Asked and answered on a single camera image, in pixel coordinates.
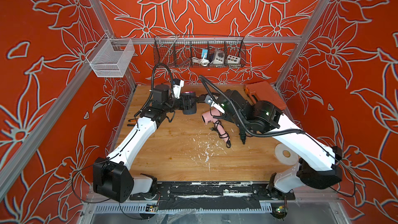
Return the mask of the pink hair dryer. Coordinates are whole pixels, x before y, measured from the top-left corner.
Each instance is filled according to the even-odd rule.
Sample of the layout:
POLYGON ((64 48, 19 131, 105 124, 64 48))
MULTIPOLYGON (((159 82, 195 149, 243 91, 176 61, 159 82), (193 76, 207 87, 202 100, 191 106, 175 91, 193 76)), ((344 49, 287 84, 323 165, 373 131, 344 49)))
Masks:
POLYGON ((220 119, 216 119, 216 116, 219 116, 219 111, 215 108, 211 108, 208 112, 205 112, 201 115, 202 120, 205 124, 212 123, 214 127, 212 128, 219 135, 219 138, 222 139, 227 148, 231 148, 231 141, 229 134, 225 131, 222 122, 220 119))

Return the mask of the dark green hair dryer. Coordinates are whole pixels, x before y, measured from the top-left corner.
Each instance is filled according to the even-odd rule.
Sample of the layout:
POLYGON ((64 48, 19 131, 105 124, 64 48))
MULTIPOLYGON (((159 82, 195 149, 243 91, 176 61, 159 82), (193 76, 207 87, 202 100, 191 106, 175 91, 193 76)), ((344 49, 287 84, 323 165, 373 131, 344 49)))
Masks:
POLYGON ((240 140, 242 141, 242 144, 245 145, 246 144, 247 133, 246 133, 244 128, 240 128, 239 129, 239 137, 240 137, 240 140))

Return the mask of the black hair dryer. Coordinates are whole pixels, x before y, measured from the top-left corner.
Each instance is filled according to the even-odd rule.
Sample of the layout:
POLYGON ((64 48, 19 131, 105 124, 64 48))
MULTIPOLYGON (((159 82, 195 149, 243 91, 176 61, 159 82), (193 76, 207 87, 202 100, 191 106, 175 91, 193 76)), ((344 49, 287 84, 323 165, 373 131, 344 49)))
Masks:
POLYGON ((196 96, 196 92, 189 91, 184 92, 180 95, 182 113, 184 115, 193 115, 197 113, 198 103, 212 103, 212 97, 209 94, 202 94, 196 96))

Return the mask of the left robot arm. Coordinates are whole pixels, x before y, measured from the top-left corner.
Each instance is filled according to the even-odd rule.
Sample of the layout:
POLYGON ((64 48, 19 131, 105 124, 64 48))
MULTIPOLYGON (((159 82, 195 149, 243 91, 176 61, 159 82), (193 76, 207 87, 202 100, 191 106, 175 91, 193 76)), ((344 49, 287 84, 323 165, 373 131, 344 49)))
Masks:
POLYGON ((126 138, 106 158, 97 158, 90 167, 93 171, 93 191, 119 203, 125 202, 130 195, 157 193, 157 179, 141 174, 133 176, 131 166, 146 141, 155 133, 164 120, 172 122, 168 113, 183 111, 190 115, 196 113, 197 97, 195 92, 183 93, 183 81, 175 79, 171 69, 164 63, 154 66, 167 70, 169 85, 155 85, 151 79, 151 89, 147 101, 135 114, 135 126, 126 138))

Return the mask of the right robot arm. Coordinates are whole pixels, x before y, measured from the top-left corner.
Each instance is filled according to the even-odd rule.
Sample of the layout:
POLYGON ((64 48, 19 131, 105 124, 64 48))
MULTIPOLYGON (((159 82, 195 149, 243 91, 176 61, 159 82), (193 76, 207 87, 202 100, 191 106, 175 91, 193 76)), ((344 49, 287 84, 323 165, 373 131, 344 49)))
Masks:
POLYGON ((203 75, 199 79, 215 108, 221 110, 219 117, 237 125, 242 142, 248 136, 275 138, 300 157, 291 169, 271 176, 269 191, 281 195, 300 186, 327 189, 342 182, 348 168, 340 147, 320 143, 269 101, 252 105, 236 90, 222 91, 203 75))

